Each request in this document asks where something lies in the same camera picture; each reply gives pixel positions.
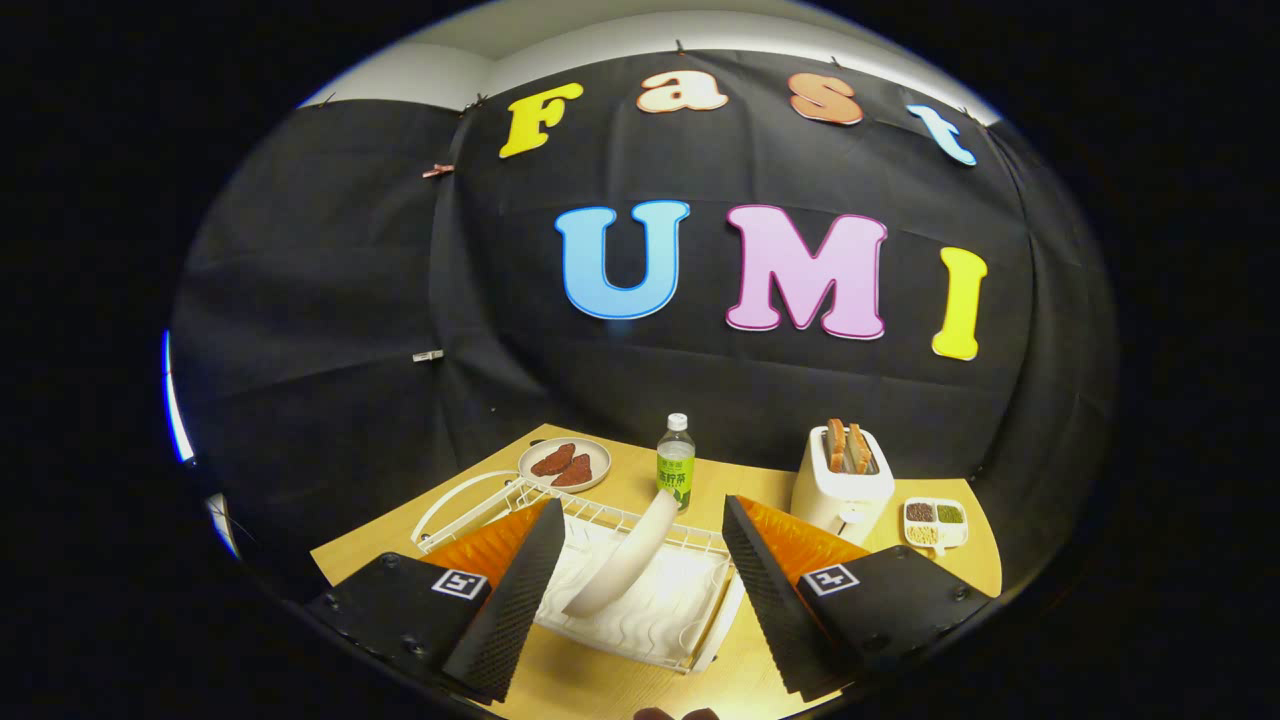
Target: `toaster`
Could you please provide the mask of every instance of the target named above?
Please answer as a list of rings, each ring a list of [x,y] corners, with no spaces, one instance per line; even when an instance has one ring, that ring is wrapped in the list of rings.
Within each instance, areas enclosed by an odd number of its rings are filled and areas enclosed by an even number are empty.
[[[872,451],[867,474],[832,473],[827,427],[809,430],[809,443],[791,491],[791,514],[805,523],[861,544],[893,497],[893,474],[876,437],[860,430]]]

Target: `soft orange pad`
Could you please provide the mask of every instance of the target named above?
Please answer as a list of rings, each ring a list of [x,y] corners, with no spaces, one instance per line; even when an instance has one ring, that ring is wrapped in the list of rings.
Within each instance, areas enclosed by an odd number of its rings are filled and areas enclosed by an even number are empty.
[[[764,538],[764,544],[769,546],[773,560],[782,569],[782,574],[787,577],[792,588],[800,582],[800,575],[805,573],[870,555],[840,536],[814,528],[794,515],[748,500],[741,495],[737,496],[737,501],[746,510],[746,516],[755,525],[755,532]]]
[[[438,547],[420,560],[440,568],[484,575],[493,587],[498,587],[544,507],[547,498]]]

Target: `wire rack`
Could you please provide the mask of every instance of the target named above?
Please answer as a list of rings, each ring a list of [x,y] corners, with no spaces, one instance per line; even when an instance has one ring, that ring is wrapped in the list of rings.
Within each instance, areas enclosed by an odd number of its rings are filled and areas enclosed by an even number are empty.
[[[609,560],[640,515],[518,478],[431,536],[424,550],[430,552],[544,497],[561,501],[564,546],[534,621],[588,647],[676,673],[705,669],[742,597],[721,533],[672,525],[635,584],[585,619],[570,618],[561,609]]]

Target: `toast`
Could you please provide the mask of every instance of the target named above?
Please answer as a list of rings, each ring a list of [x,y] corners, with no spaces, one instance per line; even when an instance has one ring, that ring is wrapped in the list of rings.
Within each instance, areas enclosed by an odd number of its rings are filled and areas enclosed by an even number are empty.
[[[867,446],[867,439],[863,437],[863,430],[858,427],[858,423],[850,423],[849,425],[849,446],[846,452],[852,460],[852,471],[859,475],[867,474],[867,470],[872,465],[872,448]]]
[[[844,473],[845,470],[845,424],[840,421],[838,418],[832,418],[827,420],[827,469],[832,473]]]

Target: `letter u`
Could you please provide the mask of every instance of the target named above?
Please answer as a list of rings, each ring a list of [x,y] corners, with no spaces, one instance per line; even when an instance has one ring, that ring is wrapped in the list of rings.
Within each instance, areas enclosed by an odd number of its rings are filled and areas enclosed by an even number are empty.
[[[617,219],[609,208],[581,208],[556,218],[564,236],[564,295],[575,307],[605,320],[634,320],[662,310],[680,279],[680,220],[689,205],[652,200],[631,209],[644,224],[645,277],[635,287],[617,287],[604,274],[605,229]]]

